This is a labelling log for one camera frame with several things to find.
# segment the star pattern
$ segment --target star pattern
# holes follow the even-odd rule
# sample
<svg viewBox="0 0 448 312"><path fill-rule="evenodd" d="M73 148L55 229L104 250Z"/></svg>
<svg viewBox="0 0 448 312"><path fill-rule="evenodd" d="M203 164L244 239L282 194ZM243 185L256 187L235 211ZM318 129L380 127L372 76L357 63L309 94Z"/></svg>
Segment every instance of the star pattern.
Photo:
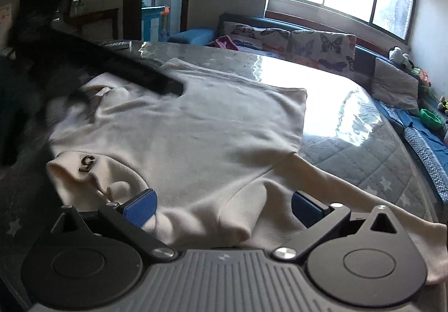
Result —
<svg viewBox="0 0 448 312"><path fill-rule="evenodd" d="M380 182L384 188L384 192L386 192L387 190L391 191L391 183L384 177L381 177L381 182Z"/></svg>
<svg viewBox="0 0 448 312"><path fill-rule="evenodd" d="M378 191L375 191L374 189L372 189L372 187L367 186L366 192L370 193L371 195L377 196L378 195Z"/></svg>
<svg viewBox="0 0 448 312"><path fill-rule="evenodd" d="M405 207L411 206L411 201L409 201L409 198L404 193L400 196L400 201Z"/></svg>
<svg viewBox="0 0 448 312"><path fill-rule="evenodd" d="M16 233L22 228L22 225L20 225L20 218L17 220L10 221L10 229L6 232L6 235L12 235L13 237L16 236Z"/></svg>

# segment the pillow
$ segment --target pillow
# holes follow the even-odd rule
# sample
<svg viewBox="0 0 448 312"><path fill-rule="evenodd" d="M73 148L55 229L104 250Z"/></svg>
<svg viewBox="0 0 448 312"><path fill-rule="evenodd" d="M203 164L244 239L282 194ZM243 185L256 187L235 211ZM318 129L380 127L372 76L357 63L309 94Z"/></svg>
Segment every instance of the pillow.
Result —
<svg viewBox="0 0 448 312"><path fill-rule="evenodd" d="M375 59L373 98L418 116L417 93L417 79L380 58Z"/></svg>
<svg viewBox="0 0 448 312"><path fill-rule="evenodd" d="M292 62L351 78L356 45L353 34L295 30L291 40Z"/></svg>
<svg viewBox="0 0 448 312"><path fill-rule="evenodd" d="M221 35L230 36L241 47L285 56L291 32L277 28L257 28L250 25L224 22Z"/></svg>

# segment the butterfly pattern fabric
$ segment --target butterfly pattern fabric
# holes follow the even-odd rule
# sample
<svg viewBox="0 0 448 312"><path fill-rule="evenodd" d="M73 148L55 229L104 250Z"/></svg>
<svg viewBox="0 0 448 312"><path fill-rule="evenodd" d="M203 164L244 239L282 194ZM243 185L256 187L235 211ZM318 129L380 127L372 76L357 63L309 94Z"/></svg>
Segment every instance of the butterfly pattern fabric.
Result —
<svg viewBox="0 0 448 312"><path fill-rule="evenodd" d="M239 46L286 56L291 32L278 28L257 28L250 25L224 22L222 35L228 35Z"/></svg>
<svg viewBox="0 0 448 312"><path fill-rule="evenodd" d="M291 41L292 62L352 77L356 45L354 35L297 30L291 33Z"/></svg>

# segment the green bowl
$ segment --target green bowl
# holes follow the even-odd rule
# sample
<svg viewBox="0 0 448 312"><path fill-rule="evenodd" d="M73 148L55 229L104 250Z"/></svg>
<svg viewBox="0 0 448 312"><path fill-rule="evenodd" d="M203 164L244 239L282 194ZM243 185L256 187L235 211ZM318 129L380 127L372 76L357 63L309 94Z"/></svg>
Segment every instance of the green bowl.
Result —
<svg viewBox="0 0 448 312"><path fill-rule="evenodd" d="M431 111L420 109L420 121L431 130L442 128L442 122Z"/></svg>

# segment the metal screw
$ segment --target metal screw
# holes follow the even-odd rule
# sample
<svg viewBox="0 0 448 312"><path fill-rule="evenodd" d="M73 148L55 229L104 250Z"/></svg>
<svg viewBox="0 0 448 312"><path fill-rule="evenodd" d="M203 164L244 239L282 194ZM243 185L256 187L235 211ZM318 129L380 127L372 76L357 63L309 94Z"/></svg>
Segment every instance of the metal screw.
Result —
<svg viewBox="0 0 448 312"><path fill-rule="evenodd" d="M151 250L151 255L154 256L154 258L167 261L176 255L176 252L171 249L171 247L158 247Z"/></svg>
<svg viewBox="0 0 448 312"><path fill-rule="evenodd" d="M274 250L273 255L280 260L290 260L297 256L297 251L290 247L279 247Z"/></svg>

